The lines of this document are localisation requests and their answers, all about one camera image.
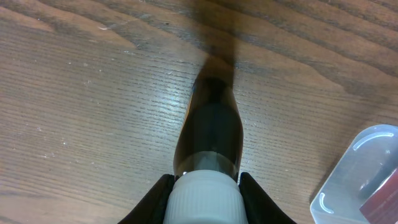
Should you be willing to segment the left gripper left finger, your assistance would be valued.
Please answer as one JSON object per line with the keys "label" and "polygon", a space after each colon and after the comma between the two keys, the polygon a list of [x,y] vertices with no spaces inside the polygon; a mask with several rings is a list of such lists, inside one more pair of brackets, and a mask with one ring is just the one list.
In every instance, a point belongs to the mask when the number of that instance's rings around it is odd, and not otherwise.
{"label": "left gripper left finger", "polygon": [[164,174],[118,224],[163,224],[175,177]]}

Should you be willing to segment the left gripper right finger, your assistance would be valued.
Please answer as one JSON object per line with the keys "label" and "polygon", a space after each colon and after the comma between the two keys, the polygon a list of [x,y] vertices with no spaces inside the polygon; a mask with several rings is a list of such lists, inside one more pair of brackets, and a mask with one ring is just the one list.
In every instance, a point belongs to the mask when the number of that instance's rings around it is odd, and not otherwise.
{"label": "left gripper right finger", "polygon": [[249,224],[296,224],[248,172],[241,173],[239,189]]}

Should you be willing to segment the black bottle white cap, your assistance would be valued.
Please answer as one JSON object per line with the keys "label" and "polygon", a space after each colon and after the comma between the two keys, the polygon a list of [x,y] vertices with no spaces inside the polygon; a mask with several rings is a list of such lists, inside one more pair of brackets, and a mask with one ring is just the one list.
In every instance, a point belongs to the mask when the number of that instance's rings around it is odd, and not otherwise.
{"label": "black bottle white cap", "polygon": [[238,187],[243,125],[234,71],[207,58],[192,88],[174,154],[175,184],[164,223],[244,224]]}

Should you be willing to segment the red orange small box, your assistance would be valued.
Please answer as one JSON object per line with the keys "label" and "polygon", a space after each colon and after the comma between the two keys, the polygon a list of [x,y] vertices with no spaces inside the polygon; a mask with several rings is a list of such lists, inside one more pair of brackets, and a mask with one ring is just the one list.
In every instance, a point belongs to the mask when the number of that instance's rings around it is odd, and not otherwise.
{"label": "red orange small box", "polygon": [[370,224],[397,224],[397,169],[365,201],[359,211]]}

